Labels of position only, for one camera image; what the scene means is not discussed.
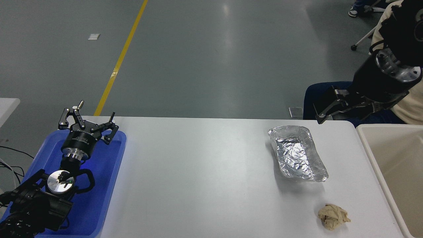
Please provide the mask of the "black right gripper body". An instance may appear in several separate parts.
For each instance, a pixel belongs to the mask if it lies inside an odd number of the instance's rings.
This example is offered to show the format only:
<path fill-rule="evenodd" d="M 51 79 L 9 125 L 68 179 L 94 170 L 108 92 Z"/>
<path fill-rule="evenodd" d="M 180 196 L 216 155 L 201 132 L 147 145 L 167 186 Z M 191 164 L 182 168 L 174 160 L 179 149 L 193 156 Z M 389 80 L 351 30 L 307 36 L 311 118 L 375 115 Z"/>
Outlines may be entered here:
<path fill-rule="evenodd" d="M 367 58 L 353 78 L 352 105 L 364 107 L 376 103 L 382 107 L 393 107 L 414 86 L 414 67 L 400 67 L 383 72 L 377 65 L 376 58 Z"/>

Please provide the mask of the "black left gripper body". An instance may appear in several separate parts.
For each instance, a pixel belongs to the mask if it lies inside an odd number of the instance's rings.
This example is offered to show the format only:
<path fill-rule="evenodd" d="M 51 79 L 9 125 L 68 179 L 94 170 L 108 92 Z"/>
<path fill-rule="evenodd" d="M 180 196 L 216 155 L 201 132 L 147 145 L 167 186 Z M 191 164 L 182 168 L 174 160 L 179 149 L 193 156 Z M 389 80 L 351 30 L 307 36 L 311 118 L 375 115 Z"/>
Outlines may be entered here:
<path fill-rule="evenodd" d="M 99 138 L 83 131 L 71 131 L 65 139 L 61 151 L 70 158 L 91 158 Z"/>

